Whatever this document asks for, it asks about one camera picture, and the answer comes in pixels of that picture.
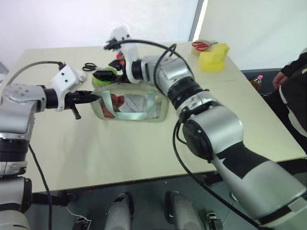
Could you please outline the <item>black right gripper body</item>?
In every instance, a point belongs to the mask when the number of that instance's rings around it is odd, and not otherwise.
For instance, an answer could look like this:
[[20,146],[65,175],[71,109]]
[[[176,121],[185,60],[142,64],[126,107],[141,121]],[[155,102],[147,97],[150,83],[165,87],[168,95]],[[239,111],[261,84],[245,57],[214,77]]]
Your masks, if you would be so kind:
[[118,75],[117,82],[118,83],[130,83],[128,76],[126,74],[126,61],[123,54],[117,54],[116,59],[121,60],[122,69],[117,69],[117,71],[121,71],[121,74]]

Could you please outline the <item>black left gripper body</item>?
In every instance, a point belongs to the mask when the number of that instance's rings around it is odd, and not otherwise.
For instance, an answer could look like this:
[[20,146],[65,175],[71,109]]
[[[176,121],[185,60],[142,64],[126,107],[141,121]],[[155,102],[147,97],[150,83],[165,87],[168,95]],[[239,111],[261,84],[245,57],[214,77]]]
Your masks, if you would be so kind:
[[64,99],[64,103],[65,103],[64,109],[71,110],[76,120],[81,119],[81,115],[76,107],[76,105],[81,104],[81,102],[82,102],[82,99],[81,99],[81,94],[79,91],[69,92],[68,94],[66,94],[65,99]]

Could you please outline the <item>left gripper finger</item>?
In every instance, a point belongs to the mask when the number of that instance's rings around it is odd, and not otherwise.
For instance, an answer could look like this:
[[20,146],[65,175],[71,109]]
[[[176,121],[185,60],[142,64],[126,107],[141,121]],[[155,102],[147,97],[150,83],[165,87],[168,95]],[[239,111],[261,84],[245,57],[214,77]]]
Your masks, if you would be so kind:
[[98,100],[100,97],[97,95],[84,95],[84,96],[79,96],[77,98],[77,104],[88,104],[91,102],[94,102]]
[[78,98],[98,98],[92,91],[77,91]]

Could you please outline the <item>person's bare hand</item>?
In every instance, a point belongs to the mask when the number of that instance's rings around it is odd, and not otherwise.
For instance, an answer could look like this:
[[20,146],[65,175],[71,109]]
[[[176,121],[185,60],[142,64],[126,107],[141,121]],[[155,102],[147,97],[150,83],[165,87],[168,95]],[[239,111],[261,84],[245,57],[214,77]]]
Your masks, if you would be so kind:
[[287,77],[283,72],[279,71],[272,81],[272,85],[273,85],[274,89],[278,89],[288,79],[289,79],[289,77]]

